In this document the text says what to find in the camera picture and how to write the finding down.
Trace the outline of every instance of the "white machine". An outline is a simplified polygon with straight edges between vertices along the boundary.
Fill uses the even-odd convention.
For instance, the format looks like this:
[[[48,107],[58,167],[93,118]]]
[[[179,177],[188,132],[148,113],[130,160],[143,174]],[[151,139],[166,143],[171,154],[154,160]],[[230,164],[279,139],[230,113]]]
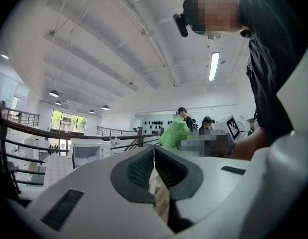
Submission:
[[[71,139],[68,159],[71,159],[73,169],[90,161],[110,156],[111,144],[103,140]]]
[[[154,157],[169,189],[167,225],[148,189]],[[260,238],[307,183],[308,133],[293,133],[258,150],[251,161],[137,148],[76,168],[27,210],[10,204],[42,238]]]
[[[212,126],[213,130],[222,130],[228,133],[233,142],[238,140],[240,130],[233,116],[218,121]]]

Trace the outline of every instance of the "man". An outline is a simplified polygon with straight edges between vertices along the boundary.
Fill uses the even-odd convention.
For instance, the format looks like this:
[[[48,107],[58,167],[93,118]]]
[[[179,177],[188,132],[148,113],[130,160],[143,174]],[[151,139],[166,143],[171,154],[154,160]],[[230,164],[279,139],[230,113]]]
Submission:
[[[193,131],[193,121],[190,116],[187,114],[187,110],[184,107],[178,108],[178,114],[184,119],[186,125],[190,131]]]
[[[183,8],[187,23],[198,34],[240,30],[249,39],[246,74],[260,127],[238,141],[229,155],[250,160],[257,149],[293,130],[277,92],[308,47],[306,30],[287,0],[185,0]]]

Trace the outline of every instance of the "ceiling light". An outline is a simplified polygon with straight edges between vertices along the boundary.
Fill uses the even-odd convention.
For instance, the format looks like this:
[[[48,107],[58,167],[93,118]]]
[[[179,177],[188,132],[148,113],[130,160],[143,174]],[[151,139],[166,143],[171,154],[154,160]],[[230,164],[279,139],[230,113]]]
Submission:
[[[102,106],[102,109],[104,109],[104,110],[109,110],[109,109],[110,109],[110,107],[109,107],[109,106],[107,106],[107,105],[105,105],[105,106]]]
[[[212,63],[210,65],[210,71],[209,71],[209,81],[213,81],[215,78],[217,66],[218,66],[218,60],[219,60],[219,52],[213,52],[212,53]]]
[[[1,54],[2,57],[6,58],[6,59],[9,59],[9,57],[7,57],[6,55],[4,54]]]
[[[59,93],[56,90],[51,90],[49,94],[55,98],[59,97]]]

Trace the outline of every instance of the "metal railing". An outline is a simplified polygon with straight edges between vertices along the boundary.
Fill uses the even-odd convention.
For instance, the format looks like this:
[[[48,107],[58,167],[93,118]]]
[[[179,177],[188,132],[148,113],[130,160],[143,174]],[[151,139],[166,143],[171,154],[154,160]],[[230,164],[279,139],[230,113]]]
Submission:
[[[136,147],[142,147],[144,143],[158,141],[158,139],[154,139],[154,140],[150,140],[150,141],[144,141],[144,138],[161,135],[161,134],[142,135],[142,128],[140,128],[138,135],[132,135],[132,136],[120,136],[120,135],[116,136],[116,135],[113,135],[113,134],[111,134],[111,136],[85,136],[85,135],[70,134],[70,133],[56,133],[56,132],[40,130],[40,129],[31,127],[31,126],[28,126],[27,123],[17,123],[17,122],[14,122],[13,120],[6,119],[6,118],[7,117],[0,119],[1,130],[3,129],[3,132],[5,131],[5,133],[7,133],[8,131],[11,131],[11,130],[17,130],[17,131],[25,132],[25,133],[32,134],[32,135],[37,135],[37,136],[42,136],[42,137],[47,137],[47,138],[54,138],[54,139],[65,139],[65,140],[70,140],[72,138],[78,138],[78,139],[99,139],[99,140],[109,141],[110,139],[114,139],[114,137],[116,137],[117,139],[120,139],[120,140],[133,139],[131,144],[125,145],[125,146],[112,147],[111,150],[122,148],[122,151],[126,151],[126,150],[134,149]],[[119,132],[122,134],[123,132],[128,132],[128,131],[119,130]],[[15,142],[15,141],[6,139],[5,134],[2,134],[2,132],[1,132],[0,140],[1,140],[1,145],[3,146],[1,155],[5,159],[6,164],[12,163],[12,162],[10,162],[6,159],[7,157],[13,158],[13,159],[24,160],[24,161],[28,161],[28,162],[40,163],[40,164],[44,164],[45,162],[43,160],[40,160],[40,159],[20,157],[20,156],[17,156],[17,155],[8,154],[8,153],[5,152],[4,142],[11,143],[11,144],[18,145],[18,146],[22,146],[22,147],[25,147],[25,148],[47,151],[48,154],[52,153],[52,152],[54,152],[54,153],[60,153],[60,152],[68,153],[69,152],[68,149],[44,148],[44,147],[33,146],[33,145]],[[19,193],[21,191],[19,190],[19,188],[17,186],[18,183],[26,184],[26,185],[43,186],[43,183],[37,183],[37,182],[31,182],[31,181],[25,181],[25,180],[17,180],[15,178],[15,173],[16,172],[18,172],[18,173],[28,173],[28,174],[40,176],[40,175],[44,175],[45,174],[44,172],[22,170],[22,169],[19,169],[18,167],[12,167],[10,170],[12,171],[11,172],[12,178],[14,178],[14,183],[16,184],[16,189]]]
[[[100,136],[120,136],[124,134],[125,132],[133,132],[133,131],[126,131],[126,130],[119,130],[119,129],[113,129],[113,128],[107,128],[107,127],[96,127],[96,134]]]
[[[13,123],[17,123],[24,126],[34,127],[39,124],[39,114],[27,113],[24,111],[10,109],[4,106],[0,106],[1,117],[5,120],[9,120]]]

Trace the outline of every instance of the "white ceiling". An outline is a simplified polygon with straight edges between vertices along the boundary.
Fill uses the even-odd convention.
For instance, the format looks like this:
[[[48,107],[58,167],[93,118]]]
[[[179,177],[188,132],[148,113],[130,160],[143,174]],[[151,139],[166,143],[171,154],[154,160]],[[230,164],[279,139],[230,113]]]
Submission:
[[[57,89],[60,100],[75,101],[98,114],[103,105],[126,94],[205,86],[210,84],[215,51],[226,62],[219,64],[212,84],[235,83],[246,70],[247,43],[239,33],[224,33],[221,40],[212,41],[189,30],[182,38],[172,16],[182,12],[183,1],[44,2],[43,101],[53,105],[56,99],[48,92]]]

